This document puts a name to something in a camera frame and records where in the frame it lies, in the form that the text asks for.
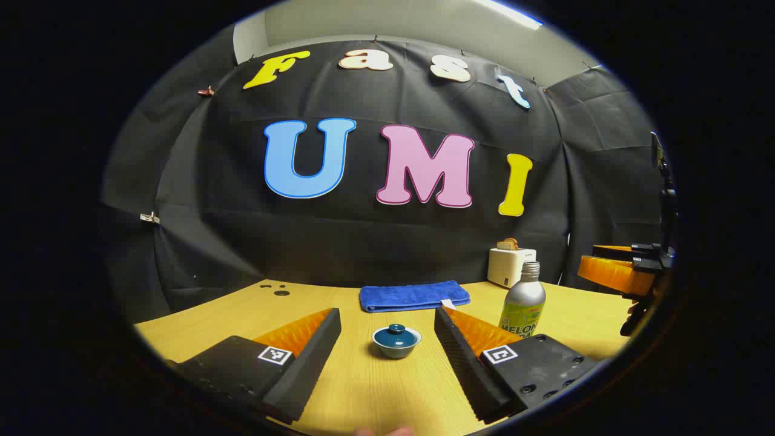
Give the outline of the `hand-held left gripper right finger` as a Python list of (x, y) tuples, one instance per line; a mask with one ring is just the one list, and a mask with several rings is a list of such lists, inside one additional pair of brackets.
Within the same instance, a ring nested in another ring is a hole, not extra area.
[(435, 309), (434, 330), (484, 424), (536, 408), (598, 364), (548, 335), (521, 339), (448, 306)]

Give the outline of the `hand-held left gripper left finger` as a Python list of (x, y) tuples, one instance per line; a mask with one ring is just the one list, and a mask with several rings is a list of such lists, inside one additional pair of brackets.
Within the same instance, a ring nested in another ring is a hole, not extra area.
[(302, 416), (340, 332), (340, 310), (328, 308), (256, 339), (229, 336), (167, 364), (228, 408), (292, 424)]

